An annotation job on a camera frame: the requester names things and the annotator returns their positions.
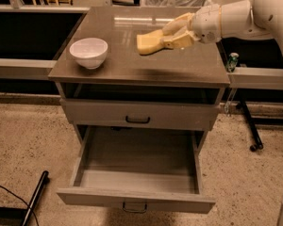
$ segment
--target drawer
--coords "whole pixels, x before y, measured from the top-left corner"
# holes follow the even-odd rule
[[[191,131],[90,126],[71,185],[58,195],[67,204],[208,213]]]
[[[100,126],[211,130],[219,105],[62,99],[70,123]]]

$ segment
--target wire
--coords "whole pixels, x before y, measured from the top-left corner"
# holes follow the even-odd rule
[[[14,196],[14,197],[16,197],[18,200],[22,201],[30,210],[32,210],[31,207],[28,205],[28,203],[27,203],[24,199],[22,199],[21,197],[19,197],[18,195],[16,195],[16,194],[13,193],[12,191],[8,190],[6,187],[3,187],[3,186],[0,185],[0,188],[6,190],[6,191],[7,191],[8,193],[10,193],[12,196]],[[32,210],[32,214],[33,214],[34,218],[36,219],[37,225],[39,226],[39,222],[38,222],[37,216],[35,215],[35,212],[34,212],[33,210]]]

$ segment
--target floor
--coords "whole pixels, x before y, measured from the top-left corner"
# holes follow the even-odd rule
[[[75,0],[89,6],[91,0]],[[96,5],[99,0],[92,0]],[[283,105],[252,105],[253,114],[283,116]],[[275,226],[283,196],[283,127],[258,129],[264,149],[253,144],[243,114],[232,106],[219,114],[200,153],[204,195],[216,204],[207,215],[69,206],[56,191],[67,187],[80,144],[58,96],[0,93],[0,185],[29,202],[44,170],[50,183],[36,208],[40,226]],[[0,188],[0,206],[24,204]],[[34,218],[30,225],[37,225]]]

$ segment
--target white bowl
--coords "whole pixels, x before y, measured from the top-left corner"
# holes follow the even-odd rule
[[[87,69],[96,69],[106,59],[108,45],[104,40],[87,38],[74,42],[69,51],[79,65]]]

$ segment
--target desk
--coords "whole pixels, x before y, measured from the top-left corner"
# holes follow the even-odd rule
[[[198,155],[220,111],[229,79],[216,44],[140,56],[137,34],[161,28],[191,8],[92,8],[69,45],[87,37],[108,43],[93,71],[69,46],[49,74],[82,144],[69,204],[207,213]]]

